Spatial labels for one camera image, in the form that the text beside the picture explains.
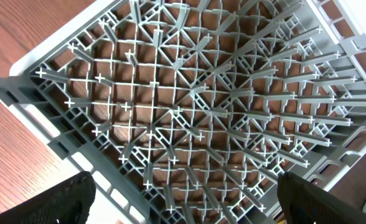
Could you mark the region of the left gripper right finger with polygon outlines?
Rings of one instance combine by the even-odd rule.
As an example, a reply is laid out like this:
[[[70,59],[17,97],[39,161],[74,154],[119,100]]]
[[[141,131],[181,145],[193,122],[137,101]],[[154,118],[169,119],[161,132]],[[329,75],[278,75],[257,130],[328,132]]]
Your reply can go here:
[[[287,224],[366,224],[366,213],[292,172],[278,177],[277,196]]]

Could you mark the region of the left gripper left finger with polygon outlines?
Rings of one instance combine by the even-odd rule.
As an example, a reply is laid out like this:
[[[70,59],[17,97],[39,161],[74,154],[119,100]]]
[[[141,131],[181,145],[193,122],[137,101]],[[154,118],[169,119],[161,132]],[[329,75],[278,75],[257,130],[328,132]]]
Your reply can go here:
[[[0,223],[86,223],[95,201],[96,185],[81,171],[41,194],[0,213]]]

